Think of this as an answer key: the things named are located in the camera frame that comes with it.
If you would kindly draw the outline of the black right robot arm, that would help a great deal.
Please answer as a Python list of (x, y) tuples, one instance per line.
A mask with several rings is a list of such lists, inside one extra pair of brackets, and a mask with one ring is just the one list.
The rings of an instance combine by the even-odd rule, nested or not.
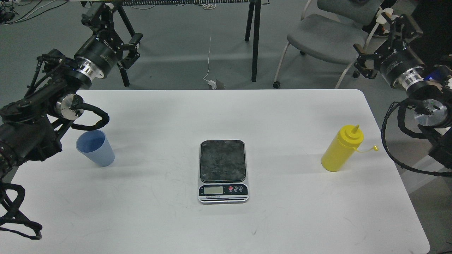
[[(451, 177), (451, 125), (452, 104), (451, 63), (438, 65), (423, 77), (425, 64), (409, 47), (409, 43), (423, 35), (421, 28), (409, 15), (391, 16), (383, 10), (377, 20), (390, 25), (388, 38), (372, 54), (367, 54), (361, 45), (355, 44), (358, 53), (354, 63), (355, 77), (360, 74), (374, 79), (379, 73), (392, 88), (402, 87), (407, 98), (393, 102), (383, 120), (381, 139), (383, 148), (397, 165), (408, 171), (437, 177)], [(395, 111), (399, 129), (415, 139), (426, 139), (431, 143), (428, 155), (443, 165), (447, 172), (425, 171), (408, 166), (395, 158), (386, 144), (386, 124)]]

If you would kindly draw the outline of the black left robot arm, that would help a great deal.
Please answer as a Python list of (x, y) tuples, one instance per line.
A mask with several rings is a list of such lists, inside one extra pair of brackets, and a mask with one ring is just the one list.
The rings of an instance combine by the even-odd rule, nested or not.
[[(1, 230), (38, 241), (42, 225), (26, 217), (20, 206), (23, 186), (7, 180), (28, 161), (45, 161), (63, 149), (61, 139), (70, 129), (94, 131), (106, 126), (108, 114), (83, 101), (79, 89), (89, 89), (95, 78), (105, 79), (117, 66), (123, 85), (130, 85), (127, 70), (139, 59), (141, 33), (134, 31), (124, 6), (128, 0), (94, 1), (81, 22), (92, 36), (73, 58), (53, 49), (37, 57), (31, 84), (21, 100), (1, 109)], [(34, 235), (3, 227), (18, 224)]]

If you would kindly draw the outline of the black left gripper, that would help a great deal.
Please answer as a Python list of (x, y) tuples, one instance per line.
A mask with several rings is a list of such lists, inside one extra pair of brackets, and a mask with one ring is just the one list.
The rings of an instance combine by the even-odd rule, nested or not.
[(119, 68), (129, 69), (140, 57), (138, 52), (141, 33), (135, 33), (128, 44), (123, 45), (114, 28), (114, 13), (121, 4), (93, 4), (82, 15), (82, 24), (93, 31), (92, 36), (75, 53), (78, 71), (89, 79), (106, 78), (118, 64)]

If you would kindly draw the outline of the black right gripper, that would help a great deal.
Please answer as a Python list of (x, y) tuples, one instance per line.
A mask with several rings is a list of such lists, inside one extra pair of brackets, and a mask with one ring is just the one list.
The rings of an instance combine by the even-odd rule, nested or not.
[[(423, 81), (421, 74), (425, 64), (410, 48), (409, 43), (424, 35), (421, 27), (409, 14), (391, 17), (387, 13), (381, 16), (390, 24), (389, 36), (381, 45), (381, 53), (392, 53), (380, 65), (379, 72), (391, 88), (408, 89), (410, 86)], [(359, 44), (353, 45), (358, 53), (353, 66), (367, 79), (375, 79), (378, 70), (367, 68), (367, 61), (381, 62), (380, 53), (367, 54)]]

